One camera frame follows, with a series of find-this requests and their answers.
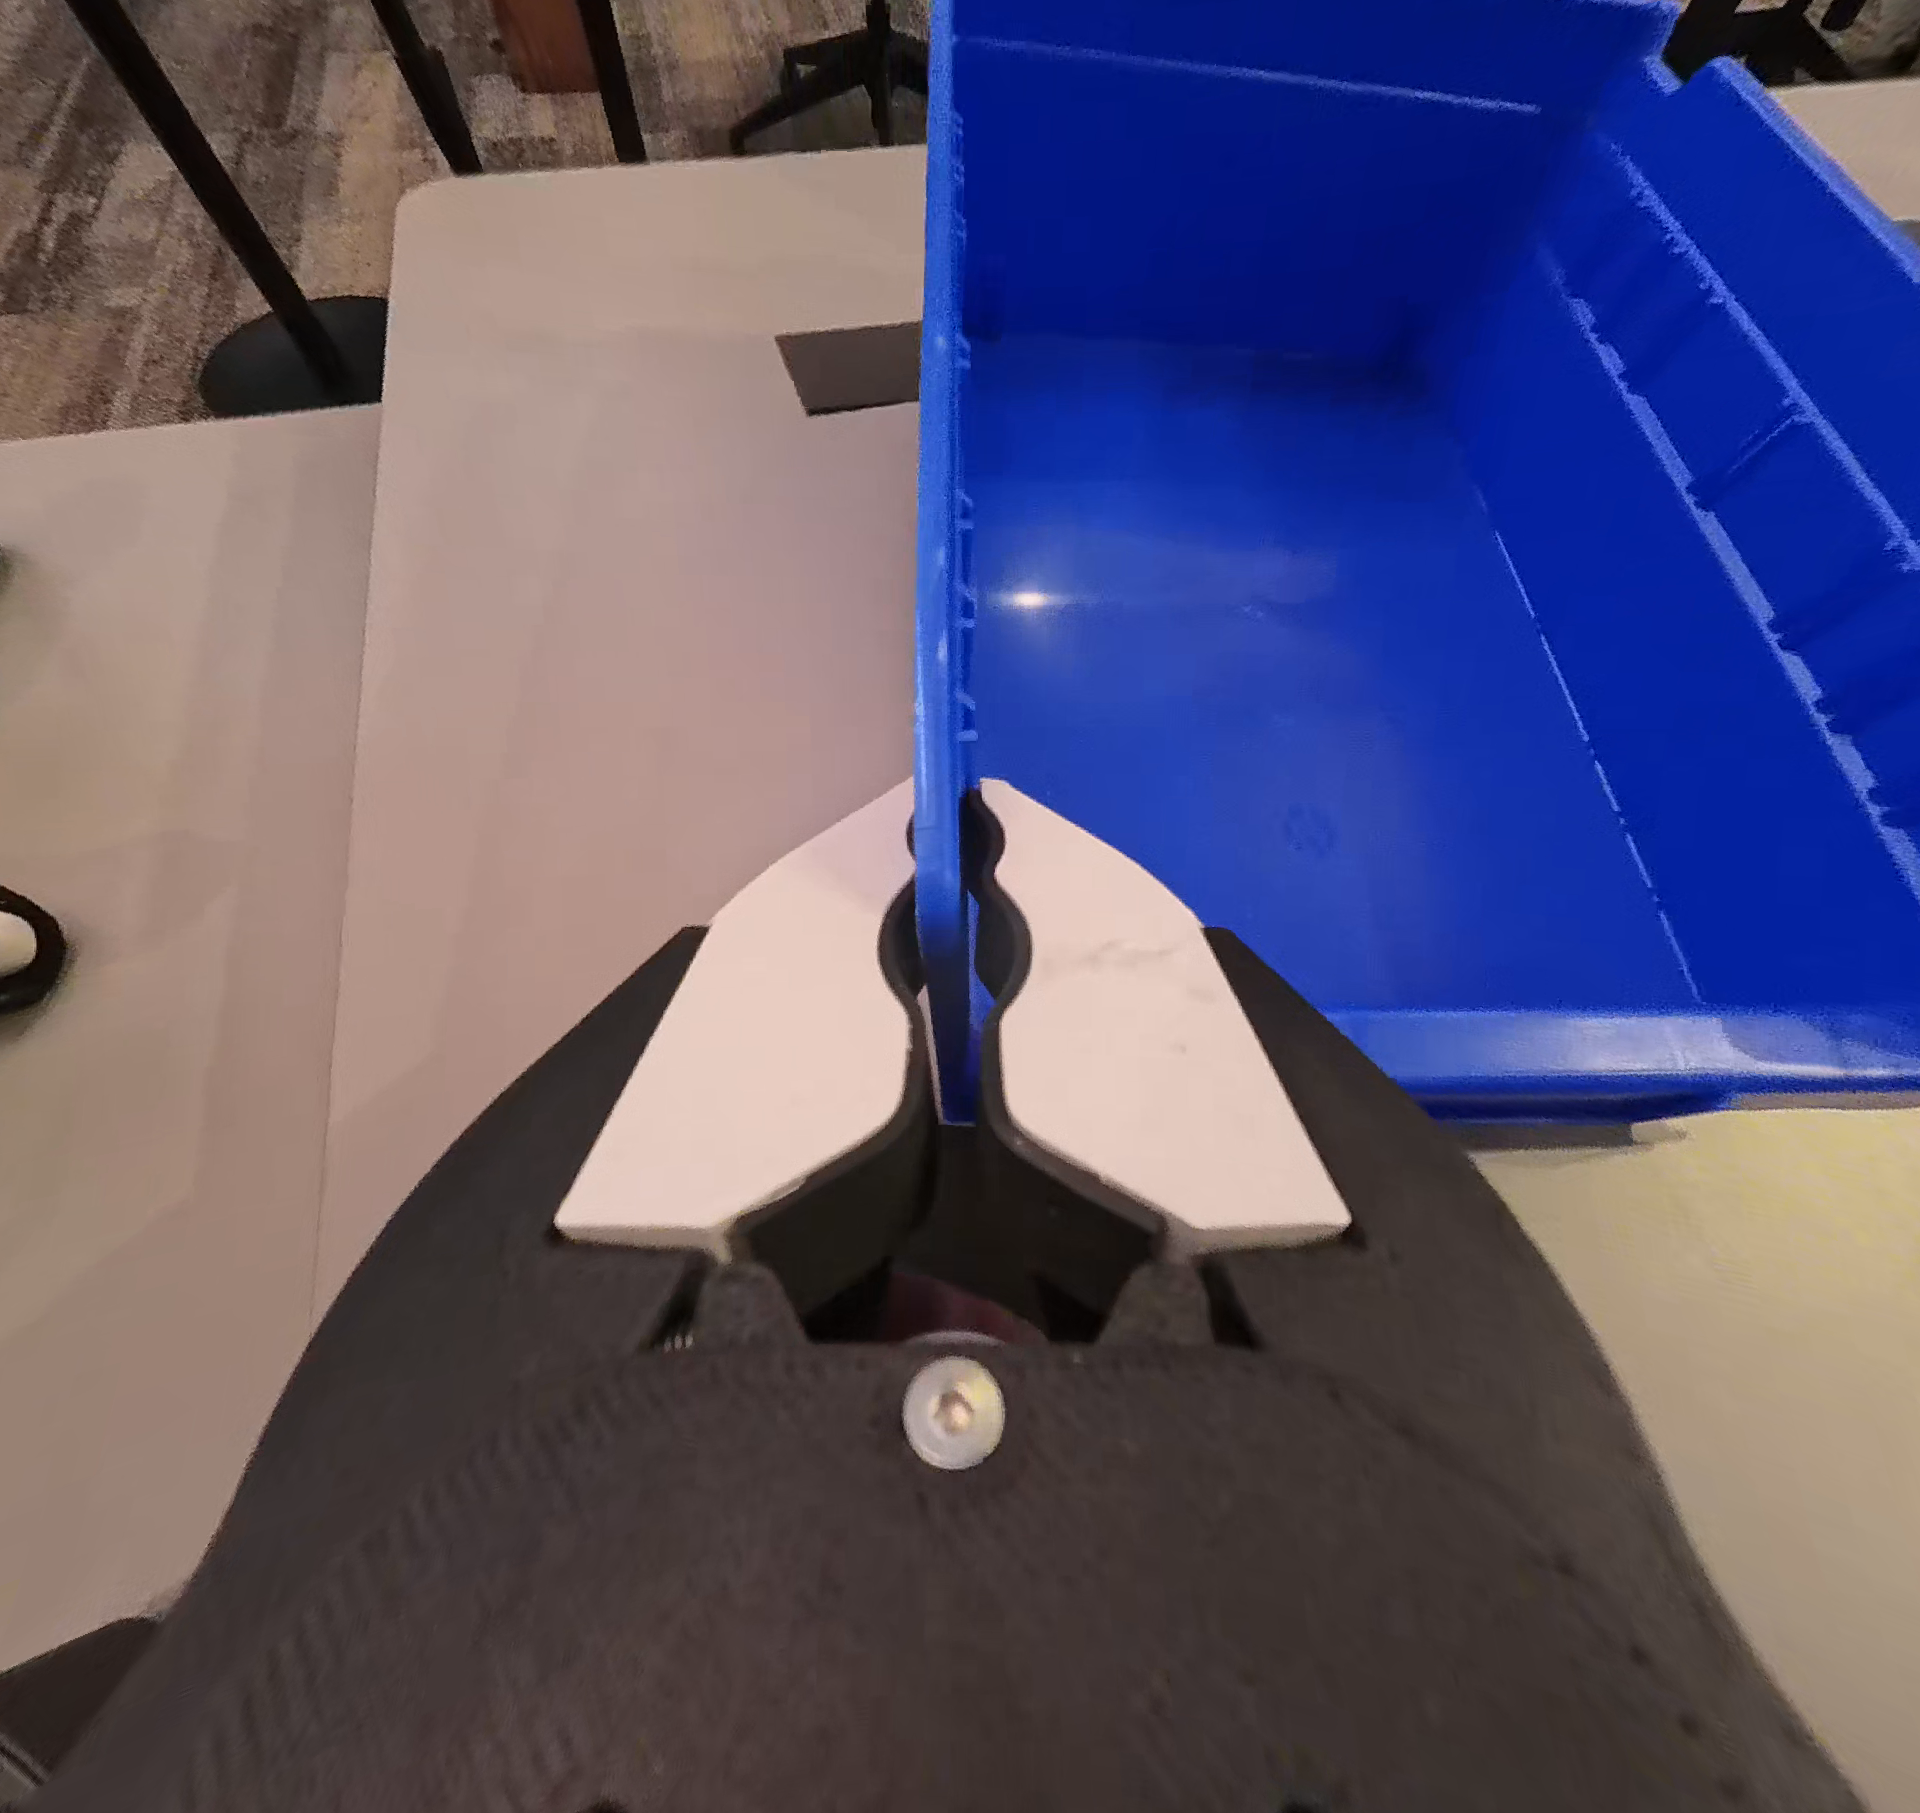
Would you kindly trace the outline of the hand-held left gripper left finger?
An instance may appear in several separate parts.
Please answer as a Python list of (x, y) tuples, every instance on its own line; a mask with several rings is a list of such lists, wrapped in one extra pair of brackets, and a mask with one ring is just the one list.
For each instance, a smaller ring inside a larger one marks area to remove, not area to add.
[(712, 916), (554, 1233), (728, 1256), (931, 1092), (912, 782), (786, 849)]

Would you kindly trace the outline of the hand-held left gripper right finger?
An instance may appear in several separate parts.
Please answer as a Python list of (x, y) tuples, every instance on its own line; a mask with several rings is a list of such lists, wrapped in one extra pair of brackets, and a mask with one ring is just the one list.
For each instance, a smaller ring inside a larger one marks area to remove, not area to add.
[(979, 787), (980, 1116), (1096, 1201), (1219, 1256), (1350, 1227), (1201, 919), (1003, 779)]

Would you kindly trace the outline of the blue plastic bin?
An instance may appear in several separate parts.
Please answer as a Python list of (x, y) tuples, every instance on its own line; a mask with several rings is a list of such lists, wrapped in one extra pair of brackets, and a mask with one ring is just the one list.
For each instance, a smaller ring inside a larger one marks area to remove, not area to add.
[(916, 858), (1147, 869), (1430, 1112), (1918, 1088), (1918, 249), (1658, 0), (931, 0)]

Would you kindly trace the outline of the black pole with round base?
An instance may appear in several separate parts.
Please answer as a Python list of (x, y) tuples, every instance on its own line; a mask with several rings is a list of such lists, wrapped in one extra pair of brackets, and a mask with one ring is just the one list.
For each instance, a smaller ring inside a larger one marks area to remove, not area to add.
[(198, 372), (207, 411), (235, 420), (379, 402), (388, 302), (306, 298), (126, 6), (62, 3), (268, 308), (208, 350)]

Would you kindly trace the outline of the black stand pole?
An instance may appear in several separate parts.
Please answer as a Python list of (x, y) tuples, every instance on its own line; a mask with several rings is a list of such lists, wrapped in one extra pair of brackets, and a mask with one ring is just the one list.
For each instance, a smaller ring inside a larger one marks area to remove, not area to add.
[(624, 38), (612, 0), (576, 0), (581, 35), (591, 58), (597, 96), (621, 164), (646, 164), (645, 131), (636, 107)]
[(454, 177), (479, 177), (484, 158), (478, 153), (467, 116), (455, 98), (449, 71), (438, 47), (433, 47), (406, 0), (366, 0), (376, 23), (393, 55), (397, 71), (415, 101), (415, 111), (442, 153)]

